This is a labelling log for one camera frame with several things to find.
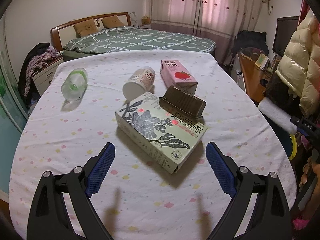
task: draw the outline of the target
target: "strawberry picture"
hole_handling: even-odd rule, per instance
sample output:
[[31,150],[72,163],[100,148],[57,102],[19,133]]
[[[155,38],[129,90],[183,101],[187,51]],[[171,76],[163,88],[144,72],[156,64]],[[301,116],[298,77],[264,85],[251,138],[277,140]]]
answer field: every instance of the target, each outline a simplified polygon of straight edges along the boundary
[[174,74],[174,77],[175,78],[179,78],[179,79],[186,79],[186,78],[189,78],[191,75],[190,74],[188,74],[188,73],[185,73],[185,72],[176,72],[175,74]]

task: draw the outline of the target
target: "blue gripper pad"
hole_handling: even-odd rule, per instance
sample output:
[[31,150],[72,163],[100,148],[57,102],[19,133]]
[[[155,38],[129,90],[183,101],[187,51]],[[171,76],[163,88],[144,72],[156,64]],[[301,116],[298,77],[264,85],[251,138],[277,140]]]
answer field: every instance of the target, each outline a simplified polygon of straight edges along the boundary
[[115,146],[110,143],[88,176],[87,189],[85,190],[87,197],[90,198],[93,194],[99,191],[99,188],[115,158],[115,153]]
[[235,188],[235,177],[224,162],[223,157],[221,156],[222,153],[220,155],[218,150],[212,143],[209,143],[207,145],[205,153],[223,192],[229,194],[230,197],[233,198],[237,192]]

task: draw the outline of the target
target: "pink strawberry milk carton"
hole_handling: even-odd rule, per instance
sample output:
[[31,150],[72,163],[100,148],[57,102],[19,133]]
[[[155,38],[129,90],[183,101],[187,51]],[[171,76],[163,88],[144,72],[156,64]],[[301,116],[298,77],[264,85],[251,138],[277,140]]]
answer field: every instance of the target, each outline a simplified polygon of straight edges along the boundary
[[166,59],[161,61],[160,74],[165,85],[171,85],[195,95],[198,82],[178,60]]

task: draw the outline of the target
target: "brown pillow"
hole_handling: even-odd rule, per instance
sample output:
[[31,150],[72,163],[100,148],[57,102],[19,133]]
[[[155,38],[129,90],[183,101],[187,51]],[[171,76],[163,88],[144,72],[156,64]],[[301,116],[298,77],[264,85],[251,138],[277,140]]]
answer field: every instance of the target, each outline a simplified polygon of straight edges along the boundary
[[122,27],[124,24],[119,20],[117,15],[106,17],[101,19],[103,27],[105,28],[115,28],[115,27]]
[[94,20],[90,19],[84,22],[76,23],[74,25],[74,28],[76,30],[76,34],[78,34],[80,37],[93,34],[98,32],[99,30],[97,29]]

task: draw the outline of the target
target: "tablecloth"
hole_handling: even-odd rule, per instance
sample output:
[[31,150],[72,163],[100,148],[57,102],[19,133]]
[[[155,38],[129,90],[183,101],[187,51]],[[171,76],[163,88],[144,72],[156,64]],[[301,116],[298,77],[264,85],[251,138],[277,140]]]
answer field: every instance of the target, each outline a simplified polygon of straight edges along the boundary
[[[156,71],[154,93],[165,93],[159,73],[162,59],[179,60],[199,82],[196,96],[207,102],[203,116],[209,129],[173,175],[117,128],[114,114],[124,104],[124,82],[140,67]],[[79,67],[88,72],[88,89],[81,102],[67,103],[60,87]],[[15,153],[9,189],[12,222],[26,238],[29,209],[42,173],[68,173],[111,142],[116,157],[91,202],[113,237],[206,239],[230,201],[205,158],[204,149],[211,141],[253,173],[277,172],[289,206],[293,205],[296,183],[284,149],[254,103],[210,54],[142,50],[65,62],[32,112]],[[75,232],[83,235],[68,194],[64,197]],[[245,231],[254,200],[238,234]]]

